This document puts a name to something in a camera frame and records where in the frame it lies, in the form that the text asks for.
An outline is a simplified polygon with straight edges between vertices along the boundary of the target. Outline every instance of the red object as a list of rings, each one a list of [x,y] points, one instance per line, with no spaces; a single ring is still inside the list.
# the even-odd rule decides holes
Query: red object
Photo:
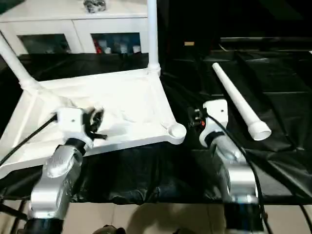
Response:
[[[93,43],[94,43],[94,46],[96,47],[97,54],[103,54],[102,48],[98,44],[98,41],[97,40],[93,40]]]

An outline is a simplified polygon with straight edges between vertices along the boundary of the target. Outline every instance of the white cabinet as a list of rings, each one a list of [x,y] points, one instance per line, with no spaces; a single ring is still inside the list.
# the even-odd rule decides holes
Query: white cabinet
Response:
[[[96,53],[98,42],[116,47],[115,39],[128,42],[128,53],[133,46],[147,53],[146,0],[108,3],[106,11],[89,14],[80,0],[26,0],[0,16],[0,30],[17,55],[39,51],[47,43],[59,43],[70,53]],[[39,46],[31,49],[32,41]]]

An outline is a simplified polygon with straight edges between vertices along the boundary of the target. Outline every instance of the table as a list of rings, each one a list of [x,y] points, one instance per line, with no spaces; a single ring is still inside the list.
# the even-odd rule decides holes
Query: table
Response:
[[[144,68],[146,54],[25,55],[20,57],[37,80]],[[273,134],[253,141],[247,127],[211,68],[219,62]],[[205,59],[167,58],[161,81],[176,120],[188,124],[187,107],[211,99],[228,101],[228,130],[252,156],[266,204],[312,203],[312,55],[300,53],[215,52]],[[21,90],[13,73],[0,67],[3,131]],[[183,144],[167,142],[86,157],[72,202],[216,203],[215,160],[189,130]],[[14,171],[0,180],[0,198],[29,199],[41,167]]]

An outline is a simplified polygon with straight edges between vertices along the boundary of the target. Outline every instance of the white rod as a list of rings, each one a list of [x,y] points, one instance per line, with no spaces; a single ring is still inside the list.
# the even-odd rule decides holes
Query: white rod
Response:
[[[254,140],[264,140],[271,135],[271,130],[267,124],[260,120],[257,114],[250,107],[229,77],[223,71],[218,63],[213,64],[213,69],[220,81],[222,82],[226,92],[229,94],[240,115],[248,126],[248,131]]]
[[[158,36],[157,36],[157,0],[147,0],[148,31],[149,31],[149,64],[152,71],[160,71],[158,62]]]
[[[20,60],[12,51],[11,47],[3,38],[2,34],[0,34],[0,54],[19,79],[22,88],[28,85],[37,85],[37,81],[29,75]]]

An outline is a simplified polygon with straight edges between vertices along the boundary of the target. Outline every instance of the floor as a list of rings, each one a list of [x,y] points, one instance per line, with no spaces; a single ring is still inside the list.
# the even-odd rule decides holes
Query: floor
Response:
[[[18,208],[19,201],[6,201]],[[306,207],[312,215],[312,206]],[[306,221],[297,206],[266,206],[274,234],[309,234]],[[14,219],[0,214],[0,234],[10,233]],[[105,224],[123,227],[127,234],[172,234],[179,228],[196,234],[222,234],[224,229],[221,205],[72,203],[63,234],[91,234]]]

